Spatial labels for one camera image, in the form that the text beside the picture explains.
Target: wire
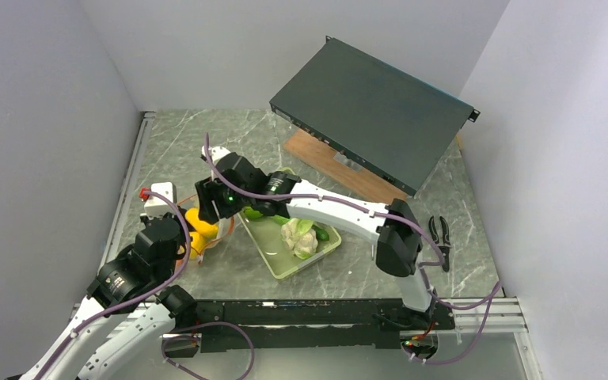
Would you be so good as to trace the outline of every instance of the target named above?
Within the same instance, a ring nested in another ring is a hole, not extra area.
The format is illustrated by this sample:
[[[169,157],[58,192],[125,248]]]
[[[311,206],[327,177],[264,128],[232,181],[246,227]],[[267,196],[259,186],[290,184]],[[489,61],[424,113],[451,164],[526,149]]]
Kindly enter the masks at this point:
[[[191,196],[189,196],[189,197],[187,197],[187,198],[185,198],[185,199],[181,200],[180,202],[178,202],[178,203],[176,203],[176,204],[177,204],[178,206],[182,206],[182,205],[183,205],[183,203],[185,203],[185,202],[187,202],[187,201],[191,200],[192,198],[194,198],[194,197],[196,197],[196,196],[197,196],[197,194],[192,194]]]
[[[211,157],[209,155],[209,145],[210,145],[209,136],[208,136],[208,133],[206,133],[206,135],[204,136],[204,142],[203,142],[203,152],[207,158]],[[339,198],[336,196],[319,196],[318,194],[280,194],[280,195],[266,196],[264,194],[255,194],[252,192],[247,192],[246,190],[239,188],[237,185],[229,182],[222,175],[222,173],[220,173],[218,168],[215,167],[215,164],[213,163],[212,159],[207,159],[206,162],[207,162],[208,166],[211,168],[211,171],[213,172],[213,174],[215,174],[215,176],[223,184],[225,184],[225,186],[234,190],[237,194],[241,194],[242,196],[248,196],[250,198],[254,198],[257,200],[288,200],[288,199],[293,199],[293,198],[314,198],[314,199],[319,199],[320,201],[331,200],[333,202],[342,203],[342,204],[345,204],[346,206],[355,208],[356,210],[361,211],[365,214],[369,214],[369,212],[370,212],[370,210],[368,208],[362,207],[347,199],[342,199],[342,198]],[[428,234],[425,233],[423,228],[421,228],[418,224],[414,223],[413,221],[403,218],[399,215],[392,215],[392,214],[387,214],[387,213],[382,213],[382,212],[376,212],[376,213],[374,213],[374,216],[378,216],[380,218],[392,219],[396,222],[401,222],[401,223],[406,224],[407,226],[411,227],[412,230],[416,231],[432,247],[432,250],[435,251],[435,254],[437,255],[437,261],[423,261],[423,262],[418,263],[418,269],[420,271],[420,274],[423,276],[423,281],[425,282],[425,287],[427,288],[427,292],[432,296],[432,298],[435,299],[435,301],[437,301],[437,302],[441,303],[442,305],[449,307],[453,310],[471,310],[477,306],[483,305],[486,302],[488,303],[488,306],[486,307],[486,312],[484,314],[484,321],[481,324],[481,328],[479,329],[479,332],[474,337],[473,344],[470,345],[470,347],[473,347],[476,344],[476,342],[479,340],[479,338],[481,337],[481,332],[484,329],[485,321],[488,318],[488,314],[490,313],[491,299],[496,295],[496,293],[501,288],[500,281],[498,281],[495,284],[495,286],[493,287],[493,289],[489,295],[487,295],[486,297],[483,297],[479,302],[475,302],[471,305],[456,306],[456,305],[450,304],[449,302],[444,301],[434,292],[434,287],[430,284],[430,281],[428,279],[428,274],[425,272],[426,266],[441,266],[444,264],[444,256],[442,254],[442,250],[439,249],[437,244],[430,238],[430,236]],[[470,351],[469,348],[466,349],[461,354],[461,357],[459,359],[464,358],[469,353],[469,351]]]
[[[433,321],[430,326],[427,327],[427,330],[425,330],[424,333],[420,334],[420,335],[416,335],[413,336],[411,339],[412,340],[422,340],[424,339],[426,336],[428,336],[428,334],[430,333],[430,331],[432,331],[432,329],[435,327],[435,322]]]
[[[407,353],[407,355],[409,356],[409,359],[418,359],[421,363],[430,364],[432,366],[446,366],[447,364],[453,364],[455,362],[459,362],[460,360],[463,360],[472,351],[474,346],[477,345],[479,339],[481,338],[481,332],[484,331],[484,327],[486,326],[486,320],[488,320],[488,314],[490,313],[490,310],[491,310],[491,303],[492,303],[492,300],[489,299],[488,304],[486,305],[486,312],[484,313],[484,318],[481,320],[481,326],[479,326],[479,331],[474,336],[472,343],[470,343],[469,346],[467,346],[467,348],[465,349],[465,351],[463,351],[460,355],[458,355],[454,358],[451,358],[451,359],[431,361],[431,360],[423,360],[423,359],[419,358],[418,356],[412,357],[411,354],[409,354],[404,349],[404,347],[402,348],[402,351]]]
[[[250,340],[250,337],[248,336],[248,334],[246,334],[245,331],[243,331],[240,327],[238,327],[236,325],[232,325],[231,323],[219,321],[219,322],[204,323],[202,325],[196,325],[196,326],[188,327],[186,329],[178,329],[176,331],[178,333],[178,332],[184,332],[184,331],[188,331],[188,330],[203,329],[205,327],[212,327],[212,326],[225,326],[225,327],[230,327],[232,329],[235,329],[244,337],[245,341],[248,343],[248,346],[250,347],[250,362],[248,363],[248,368],[245,369],[245,372],[237,378],[237,380],[243,380],[246,376],[248,376],[248,373],[253,368],[253,364],[255,364],[255,346],[253,345],[253,341]],[[185,372],[186,374],[194,376],[194,377],[198,378],[199,380],[208,380],[204,376],[201,376],[200,374],[197,374],[197,373],[193,372],[192,370],[188,369],[186,366],[182,366],[179,363],[173,361],[166,355],[166,346],[168,346],[172,341],[177,340],[179,338],[180,337],[175,336],[175,337],[169,338],[169,339],[165,340],[164,342],[162,342],[161,355],[162,355],[162,357],[164,357],[164,360],[167,363],[174,366],[175,368],[178,368],[178,369],[182,370],[183,372]]]
[[[403,325],[403,324],[397,323],[397,322],[395,322],[395,321],[393,321],[393,320],[391,320],[389,318],[383,317],[381,314],[376,314],[376,313],[371,314],[371,316],[374,317],[374,318],[376,318],[376,319],[378,319],[378,320],[380,320],[380,321],[383,321],[383,322],[387,323],[388,325],[397,327],[398,329],[411,329],[411,328],[413,328],[413,323],[411,325]]]
[[[69,343],[73,340],[73,338],[71,337],[72,335],[78,334],[80,331],[82,331],[85,327],[87,327],[87,325],[89,325],[90,323],[94,322],[95,320],[115,313],[118,310],[121,310],[127,306],[131,306],[134,304],[138,304],[141,301],[144,301],[146,298],[149,298],[151,295],[154,295],[156,293],[158,293],[159,291],[162,291],[162,289],[166,288],[168,285],[170,285],[178,276],[181,275],[181,273],[185,270],[185,267],[188,265],[188,262],[190,261],[190,249],[192,247],[191,241],[190,241],[190,231],[188,229],[188,224],[185,221],[185,218],[183,217],[183,215],[181,214],[181,211],[178,210],[178,207],[176,204],[174,204],[173,202],[171,202],[170,200],[166,199],[166,197],[156,193],[156,192],[144,192],[144,194],[148,195],[148,196],[154,196],[155,198],[159,198],[160,200],[162,200],[164,203],[168,204],[169,207],[171,207],[171,209],[174,211],[174,213],[176,214],[176,217],[178,218],[178,221],[180,222],[180,225],[183,227],[183,233],[185,235],[185,256],[183,258],[183,264],[176,270],[174,271],[173,275],[171,277],[169,277],[169,279],[167,279],[164,283],[162,283],[161,285],[159,285],[158,287],[155,287],[153,290],[146,292],[145,294],[140,295],[139,297],[136,298],[132,298],[128,301],[119,303],[117,305],[111,306],[109,308],[107,308],[106,310],[103,310],[99,313],[94,314],[92,317],[87,318],[86,320],[84,320],[80,325],[78,325],[75,329],[71,330],[71,334],[69,334],[68,336],[66,336],[62,342],[59,344],[59,346],[57,346],[57,348],[52,352],[52,354],[50,355],[49,358],[47,358],[45,364],[43,364],[43,366],[41,366],[40,370],[38,371],[38,373],[36,374],[36,376],[34,376],[33,380],[41,380],[41,378],[45,375],[46,372],[48,372],[48,370],[50,369],[50,366],[57,361],[57,359],[59,359],[59,357],[62,355],[62,352],[64,352],[64,350],[67,348],[67,346],[69,345]]]

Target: orange wire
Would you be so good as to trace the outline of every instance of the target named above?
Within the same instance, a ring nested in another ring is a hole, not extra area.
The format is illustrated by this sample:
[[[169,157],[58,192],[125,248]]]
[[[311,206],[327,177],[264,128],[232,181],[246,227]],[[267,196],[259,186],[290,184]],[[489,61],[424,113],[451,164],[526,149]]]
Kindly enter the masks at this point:
[[[181,200],[180,202],[176,203],[178,206],[182,205],[183,203],[187,202],[188,200],[191,200],[192,198],[196,197],[197,194],[192,194],[191,196]]]
[[[424,333],[422,333],[422,334],[420,334],[420,335],[413,336],[411,339],[413,339],[413,340],[422,340],[422,339],[424,339],[426,336],[428,336],[428,334],[430,333],[430,331],[432,331],[432,329],[433,329],[434,327],[435,327],[435,323],[434,323],[434,322],[432,322],[432,323],[430,324],[430,327],[428,327],[428,328],[427,328],[427,330],[425,330],[425,332],[424,332]]]

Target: white robotic arm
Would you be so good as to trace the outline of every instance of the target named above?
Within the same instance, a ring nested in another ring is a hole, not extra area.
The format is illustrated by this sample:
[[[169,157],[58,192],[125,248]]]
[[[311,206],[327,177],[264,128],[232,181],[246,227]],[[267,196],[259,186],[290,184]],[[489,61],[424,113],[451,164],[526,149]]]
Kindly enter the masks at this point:
[[[32,380],[42,370],[43,365],[50,359],[53,353],[60,347],[62,342],[71,335],[73,329],[78,327],[84,320],[104,310],[104,307],[94,298],[85,298],[80,303],[78,312],[69,325],[62,331],[54,344],[47,350],[45,355],[29,371],[19,377],[20,380]],[[76,378],[87,358],[99,348],[106,337],[127,318],[126,314],[102,317],[87,325],[59,354],[49,369],[44,373],[44,379],[67,379]]]
[[[222,222],[223,219],[233,217],[244,206],[251,206],[265,215],[309,219],[345,230],[377,247],[375,263],[384,272],[395,276],[406,307],[418,312],[431,309],[432,297],[423,276],[416,269],[420,262],[418,252],[422,248],[420,236],[408,227],[401,224],[398,226],[380,216],[395,211],[416,222],[404,201],[396,199],[390,205],[366,202],[324,190],[284,172],[265,175],[242,156],[220,146],[212,147],[208,152],[224,179],[241,190],[259,196],[288,197],[266,200],[264,197],[256,199],[243,196],[228,188],[224,181],[217,178],[216,173],[211,172],[209,178],[195,185],[199,196],[200,218],[207,222]],[[349,205],[359,206],[362,210]]]

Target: gray marble countertop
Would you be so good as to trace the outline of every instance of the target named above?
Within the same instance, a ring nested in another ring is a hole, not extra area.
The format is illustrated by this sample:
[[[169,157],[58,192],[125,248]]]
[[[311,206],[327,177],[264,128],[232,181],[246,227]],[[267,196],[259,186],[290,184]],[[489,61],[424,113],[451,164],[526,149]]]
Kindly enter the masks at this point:
[[[171,181],[179,200],[194,194],[195,182],[209,176],[200,159],[206,132],[212,146],[225,146],[248,158],[265,173],[292,168],[322,188],[354,196],[331,178],[312,169],[283,149],[295,132],[290,124],[263,109],[165,110],[157,113],[138,175],[142,186]],[[481,217],[462,162],[452,142],[424,185],[408,203],[421,225],[442,215],[450,225],[450,267],[427,268],[428,277],[443,297],[481,297],[498,280]],[[120,247],[141,230],[143,203],[135,196],[128,211]],[[399,297],[393,278],[376,268],[371,247],[359,237],[340,231],[341,245],[323,260],[284,280],[275,279],[241,223],[234,232],[204,253],[203,264],[191,261],[177,280],[195,298],[383,298]],[[434,260],[429,247],[426,260]]]

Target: purple cable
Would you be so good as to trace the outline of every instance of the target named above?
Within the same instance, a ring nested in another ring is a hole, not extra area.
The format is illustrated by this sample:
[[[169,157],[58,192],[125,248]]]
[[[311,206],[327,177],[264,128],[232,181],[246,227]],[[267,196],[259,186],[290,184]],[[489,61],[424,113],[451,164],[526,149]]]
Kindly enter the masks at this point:
[[[250,198],[255,198],[257,200],[287,200],[290,198],[315,198],[315,199],[318,199],[317,194],[283,194],[283,195],[279,195],[279,196],[266,196],[266,195],[262,195],[262,194],[255,194],[252,192],[247,192],[246,190],[239,188],[237,185],[229,182],[220,173],[218,168],[215,167],[215,164],[213,163],[213,160],[211,159],[211,155],[209,155],[209,146],[210,146],[209,136],[208,136],[208,133],[206,133],[206,136],[204,137],[204,141],[203,141],[203,152],[204,152],[205,157],[207,158],[206,162],[208,163],[208,166],[211,168],[211,171],[213,172],[213,174],[215,174],[215,176],[223,184],[225,184],[228,188],[234,190],[236,193],[241,194],[242,196],[248,196]],[[346,206],[355,208],[358,211],[364,212],[365,214],[369,213],[369,209],[359,206],[358,204],[350,202],[346,199],[341,199],[341,198],[338,198],[335,196],[322,196],[322,200],[331,200],[333,202],[342,203],[342,204],[345,204]],[[425,231],[419,225],[412,222],[411,220],[403,218],[399,215],[392,215],[392,214],[382,213],[382,212],[377,212],[377,213],[375,213],[375,215],[378,217],[381,217],[381,218],[392,219],[394,221],[402,222],[402,223],[406,224],[407,226],[411,227],[412,230],[416,231],[432,247],[432,250],[435,251],[438,261],[424,261],[424,262],[419,263],[419,265],[418,265],[418,269],[419,269],[421,275],[423,276],[423,281],[425,282],[427,292],[432,296],[432,298],[435,299],[435,301],[441,303],[442,305],[444,305],[446,307],[454,309],[454,310],[470,310],[470,309],[473,309],[477,306],[483,305],[484,303],[488,302],[488,307],[486,308],[486,313],[484,315],[484,323],[481,325],[481,328],[479,329],[479,332],[477,333],[477,336],[474,338],[474,341],[473,341],[473,345],[476,344],[479,337],[481,337],[481,332],[483,331],[484,326],[485,326],[485,320],[488,317],[488,314],[490,313],[491,299],[500,290],[500,281],[498,281],[495,284],[495,286],[493,287],[493,290],[491,291],[491,293],[489,295],[483,297],[479,302],[475,302],[471,305],[456,306],[456,305],[450,304],[449,302],[444,301],[432,290],[430,280],[428,279],[428,274],[425,272],[425,269],[424,269],[425,266],[440,266],[444,263],[444,256],[442,254],[441,249],[439,249],[439,247],[437,246],[437,244],[430,238],[430,236],[428,236],[428,234],[425,233]],[[467,355],[467,353],[469,353],[469,350],[465,350],[460,359],[465,357],[465,355]]]
[[[177,331],[183,332],[183,331],[187,331],[187,330],[203,329],[204,327],[211,327],[211,326],[231,327],[232,329],[237,330],[245,338],[245,341],[248,342],[248,346],[250,347],[250,362],[248,364],[248,368],[245,369],[245,372],[237,378],[237,380],[243,380],[246,376],[248,376],[248,373],[250,372],[250,370],[252,370],[253,364],[255,363],[255,346],[253,345],[253,341],[250,340],[250,337],[248,337],[248,334],[246,334],[245,331],[243,331],[241,328],[239,328],[236,325],[232,325],[231,323],[227,323],[227,322],[210,322],[210,323],[204,323],[202,325],[188,327],[186,329],[179,329]],[[194,377],[198,378],[199,380],[208,380],[204,376],[197,374],[197,373],[193,372],[192,370],[188,369],[186,366],[181,366],[179,363],[171,360],[166,355],[166,347],[169,345],[169,343],[171,343],[174,340],[180,340],[180,339],[183,339],[183,338],[181,338],[180,336],[174,336],[174,337],[169,338],[169,339],[165,340],[164,342],[162,342],[162,344],[161,344],[162,357],[164,357],[164,359],[166,360],[167,363],[171,364],[175,368],[182,370],[186,374],[194,376]]]
[[[183,258],[183,264],[180,267],[178,267],[178,269],[173,273],[173,275],[171,277],[169,277],[169,279],[167,279],[160,286],[155,287],[152,291],[149,291],[145,294],[140,295],[139,297],[130,299],[129,301],[119,303],[115,306],[107,308],[106,310],[103,310],[99,313],[94,314],[92,317],[87,318],[80,325],[78,325],[78,327],[71,330],[71,333],[79,333],[81,330],[83,330],[85,327],[87,327],[87,325],[89,325],[90,323],[99,319],[100,317],[103,317],[103,316],[111,314],[111,313],[115,313],[117,310],[123,309],[124,307],[131,306],[136,303],[145,301],[146,298],[158,293],[159,291],[162,291],[162,289],[164,289],[165,287],[170,285],[178,276],[181,275],[181,273],[185,270],[185,267],[188,265],[188,261],[190,260],[190,246],[191,246],[190,232],[188,230],[188,223],[185,221],[185,218],[183,217],[181,212],[178,210],[178,206],[176,204],[174,204],[173,202],[171,202],[170,200],[166,199],[166,197],[164,197],[160,194],[157,194],[156,192],[148,191],[148,192],[144,192],[144,194],[146,194],[148,196],[154,196],[154,197],[159,198],[160,200],[164,201],[166,204],[169,205],[169,207],[171,207],[171,209],[176,214],[176,217],[178,218],[180,225],[183,227],[183,233],[185,234],[185,257]],[[66,347],[69,345],[69,343],[71,342],[72,339],[73,338],[71,338],[71,335],[69,334],[66,338],[64,338],[64,340],[62,340],[62,343],[52,352],[52,355],[50,355],[50,357],[47,359],[45,364],[40,368],[40,370],[38,371],[38,374],[36,376],[34,376],[33,380],[41,380],[43,375],[46,372],[48,372],[48,370],[50,369],[50,366],[62,355],[62,353],[64,352],[64,349],[66,349]]]
[[[492,294],[497,293],[497,291],[500,290],[500,282],[496,283],[495,287],[493,288],[493,292]],[[484,327],[486,326],[486,320],[488,319],[488,314],[490,313],[491,310],[491,303],[492,303],[492,299],[488,300],[488,304],[486,306],[486,312],[484,313],[484,318],[481,320],[481,326],[479,326],[479,331],[477,332],[477,334],[474,336],[474,339],[472,340],[472,343],[469,344],[469,346],[467,346],[467,348],[465,348],[465,351],[463,351],[460,355],[451,358],[451,359],[446,359],[446,360],[426,360],[426,359],[421,359],[418,356],[414,356],[414,359],[418,359],[422,364],[429,364],[432,366],[446,366],[447,364],[453,364],[457,361],[463,360],[474,348],[474,346],[477,345],[479,339],[481,338],[481,332],[484,331]],[[411,359],[411,354],[405,350],[404,347],[402,347],[402,351],[404,351],[407,356],[409,357],[409,359]]]

